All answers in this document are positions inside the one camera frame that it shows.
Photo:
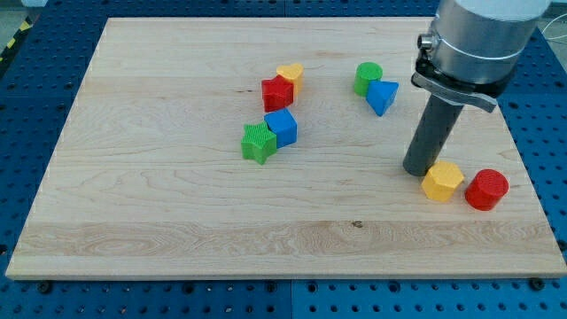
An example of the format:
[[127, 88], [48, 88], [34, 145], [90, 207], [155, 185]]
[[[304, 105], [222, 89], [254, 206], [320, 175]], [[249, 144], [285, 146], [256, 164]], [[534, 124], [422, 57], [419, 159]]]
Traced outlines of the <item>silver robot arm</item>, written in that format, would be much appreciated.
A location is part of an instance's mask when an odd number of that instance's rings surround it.
[[441, 107], [487, 112], [513, 77], [517, 61], [550, 0], [442, 0], [425, 33], [411, 82]]

